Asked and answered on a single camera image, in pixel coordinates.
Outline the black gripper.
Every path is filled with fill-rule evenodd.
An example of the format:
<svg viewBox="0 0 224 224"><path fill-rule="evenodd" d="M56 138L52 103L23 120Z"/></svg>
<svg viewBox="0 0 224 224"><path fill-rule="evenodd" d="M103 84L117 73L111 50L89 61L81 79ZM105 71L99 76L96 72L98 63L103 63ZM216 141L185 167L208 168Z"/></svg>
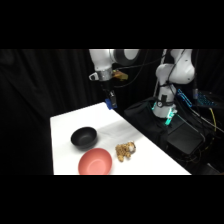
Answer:
<svg viewBox="0 0 224 224"><path fill-rule="evenodd" d="M101 81L100 85L102 87L102 90L105 92L105 103L106 104L109 103L109 97L110 97L112 108L117 108L117 100L114 92L113 81L112 80Z"/></svg>

